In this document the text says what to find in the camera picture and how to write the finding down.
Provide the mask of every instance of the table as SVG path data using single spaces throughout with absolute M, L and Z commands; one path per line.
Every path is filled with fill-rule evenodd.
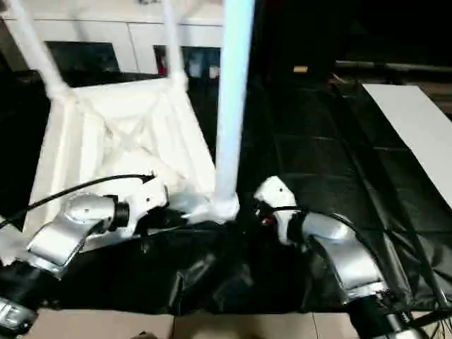
M 71 85 L 140 77 L 65 75 Z M 19 133 L 28 136 L 26 147 L 11 146 L 12 153 L 22 152 L 16 161 L 27 173 L 18 172 L 17 166 L 6 168 L 8 176 L 0 183 L 5 187 L 0 204 L 4 215 L 28 200 L 30 167 L 37 162 L 47 118 L 42 88 L 31 84 L 15 85 L 22 93 L 28 91 L 27 102 L 5 107 L 10 107 L 11 121 L 33 109 L 34 125 L 0 127 L 8 137 L 4 142 Z M 218 83 L 192 81 L 189 96 L 215 154 Z M 175 315 L 194 309 L 237 314 L 340 311 L 322 260 L 280 246 L 245 213 L 256 187 L 277 174 L 302 205 L 354 222 L 400 298 L 399 306 L 447 309 L 452 295 L 451 208 L 385 114 L 360 85 L 265 88 L 250 81 L 238 221 L 226 227 L 206 223 L 196 233 L 167 233 L 83 254 L 54 291 L 53 306 Z M 20 186 L 7 186 L 9 182 Z

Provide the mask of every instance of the white cabinet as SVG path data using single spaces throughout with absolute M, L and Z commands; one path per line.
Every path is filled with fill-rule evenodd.
M 161 4 L 140 5 L 138 0 L 23 2 L 44 41 L 109 43 L 120 71 L 157 73 L 154 47 L 166 45 Z M 181 23 L 182 46 L 221 47 L 222 0 L 172 0 L 172 5 Z M 35 60 L 21 41 L 14 17 L 9 12 L 2 17 L 27 65 L 34 69 Z
M 164 46 L 165 27 L 162 24 L 130 23 L 129 29 L 140 73 L 157 73 L 154 46 Z M 221 47 L 222 27 L 180 25 L 179 43 L 190 47 Z
M 22 42 L 17 21 L 5 20 L 30 69 L 35 68 L 33 54 Z M 107 42 L 112 44 L 119 70 L 138 72 L 127 23 L 82 20 L 35 20 L 38 35 L 45 42 Z

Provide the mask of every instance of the white rod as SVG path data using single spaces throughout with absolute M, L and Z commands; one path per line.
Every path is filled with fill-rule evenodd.
M 66 89 L 67 86 L 61 79 L 58 68 L 47 46 L 44 45 L 37 35 L 36 29 L 33 26 L 33 20 L 22 2 L 20 0 L 9 0 L 8 2 L 11 12 L 16 17 L 20 26 L 22 39 L 29 46 L 29 52 L 35 56 L 37 70 L 40 72 L 42 80 L 46 85 L 47 95 L 53 97 L 59 91 Z
M 235 197 L 254 0 L 225 0 L 224 11 L 214 195 L 218 201 Z
M 167 62 L 169 76 L 175 81 L 182 81 L 186 84 L 186 74 L 182 61 L 181 47 L 179 46 L 178 25 L 174 16 L 171 0 L 163 0 L 163 16 L 165 22 L 165 34 L 167 39 Z

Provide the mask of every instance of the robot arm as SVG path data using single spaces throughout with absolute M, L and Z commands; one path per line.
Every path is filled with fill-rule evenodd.
M 428 338 L 409 326 L 405 313 L 393 309 L 377 262 L 342 217 L 300 210 L 293 193 L 277 177 L 268 178 L 254 198 L 264 210 L 270 208 L 282 244 L 310 248 L 325 259 L 360 338 Z
M 131 237 L 139 219 L 166 205 L 167 191 L 158 178 L 122 202 L 95 194 L 70 197 L 25 251 L 0 271 L 0 337 L 29 331 L 37 310 L 87 240 L 102 243 L 102 239 Z

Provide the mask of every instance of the cabinet door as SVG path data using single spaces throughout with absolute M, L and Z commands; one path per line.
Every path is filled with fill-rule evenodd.
M 155 46 L 166 45 L 163 24 L 129 23 L 140 73 L 158 73 Z M 222 26 L 179 25 L 179 41 L 187 47 L 217 47 L 222 44 Z
M 16 20 L 5 20 L 14 40 L 31 69 L 36 69 L 33 54 L 21 37 Z M 103 42 L 111 44 L 117 66 L 122 72 L 137 72 L 135 55 L 126 23 L 82 20 L 35 20 L 38 35 L 45 42 Z

